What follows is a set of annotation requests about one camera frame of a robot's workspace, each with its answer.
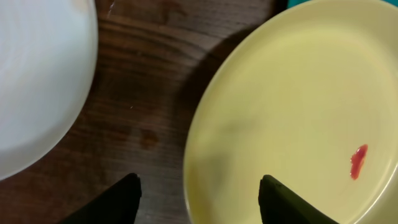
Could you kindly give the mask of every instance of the red stain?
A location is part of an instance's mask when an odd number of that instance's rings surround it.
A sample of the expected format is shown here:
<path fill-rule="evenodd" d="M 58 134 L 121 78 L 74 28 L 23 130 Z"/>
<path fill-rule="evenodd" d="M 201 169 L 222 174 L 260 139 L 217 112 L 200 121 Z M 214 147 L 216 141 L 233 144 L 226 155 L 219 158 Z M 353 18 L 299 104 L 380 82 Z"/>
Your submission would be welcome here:
<path fill-rule="evenodd" d="M 159 6 L 162 20 L 165 24 L 169 21 L 171 12 L 176 12 L 182 16 L 187 16 L 187 13 L 184 11 L 182 5 L 174 0 L 161 0 Z"/>
<path fill-rule="evenodd" d="M 363 163 L 365 162 L 368 145 L 365 144 L 358 148 L 358 150 L 351 157 L 351 177 L 356 180 L 359 177 Z"/>
<path fill-rule="evenodd" d="M 152 149 L 158 142 L 159 139 L 155 132 L 146 129 L 141 130 L 141 140 L 139 143 L 143 149 Z"/>

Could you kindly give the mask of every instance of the plate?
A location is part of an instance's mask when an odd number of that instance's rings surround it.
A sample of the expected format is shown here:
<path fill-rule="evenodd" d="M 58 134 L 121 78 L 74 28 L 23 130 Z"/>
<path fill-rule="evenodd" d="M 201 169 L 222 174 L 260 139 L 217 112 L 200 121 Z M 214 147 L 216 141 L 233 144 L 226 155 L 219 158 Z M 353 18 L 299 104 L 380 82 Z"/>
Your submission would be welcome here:
<path fill-rule="evenodd" d="M 94 75 L 91 0 L 0 0 L 0 179 L 25 169 L 76 120 Z"/>
<path fill-rule="evenodd" d="M 270 174 L 338 223 L 395 223 L 398 8 L 310 1 L 272 18 L 228 57 L 188 136 L 195 224 L 262 223 Z M 351 156 L 368 152 L 359 177 Z"/>

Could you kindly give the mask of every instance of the ketchup smear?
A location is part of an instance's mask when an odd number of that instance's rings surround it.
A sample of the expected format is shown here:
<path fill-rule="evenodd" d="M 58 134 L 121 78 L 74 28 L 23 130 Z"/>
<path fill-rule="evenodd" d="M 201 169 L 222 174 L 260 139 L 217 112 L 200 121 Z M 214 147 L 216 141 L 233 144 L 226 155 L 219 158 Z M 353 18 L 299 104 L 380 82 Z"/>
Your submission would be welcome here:
<path fill-rule="evenodd" d="M 351 177 L 356 180 L 361 172 L 362 165 L 365 160 L 366 153 L 368 151 L 368 145 L 365 144 L 358 148 L 358 150 L 351 157 Z"/>

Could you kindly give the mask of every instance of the wood grain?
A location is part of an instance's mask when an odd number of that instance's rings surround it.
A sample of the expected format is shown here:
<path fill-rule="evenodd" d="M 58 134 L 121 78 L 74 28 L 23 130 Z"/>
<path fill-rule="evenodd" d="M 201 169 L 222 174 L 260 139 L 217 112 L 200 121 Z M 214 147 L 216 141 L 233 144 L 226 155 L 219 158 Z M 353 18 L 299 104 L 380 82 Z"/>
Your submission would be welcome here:
<path fill-rule="evenodd" d="M 1 223 L 55 223 L 130 172 L 142 179 L 136 223 L 189 223 L 182 161 L 195 108 L 229 53 L 281 1 L 97 0 L 87 102 L 53 150 L 0 182 Z"/>

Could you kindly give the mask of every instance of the yellow plate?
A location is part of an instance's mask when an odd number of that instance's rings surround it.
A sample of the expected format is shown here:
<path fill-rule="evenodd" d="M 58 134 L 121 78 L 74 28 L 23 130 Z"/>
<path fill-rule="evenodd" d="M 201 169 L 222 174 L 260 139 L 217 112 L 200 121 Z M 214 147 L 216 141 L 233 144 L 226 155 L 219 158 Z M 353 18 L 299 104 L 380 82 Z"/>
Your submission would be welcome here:
<path fill-rule="evenodd" d="M 265 174 L 339 223 L 396 223 L 397 24 L 385 2 L 312 1 L 251 34 L 193 120 L 184 161 L 193 223 L 261 223 Z"/>

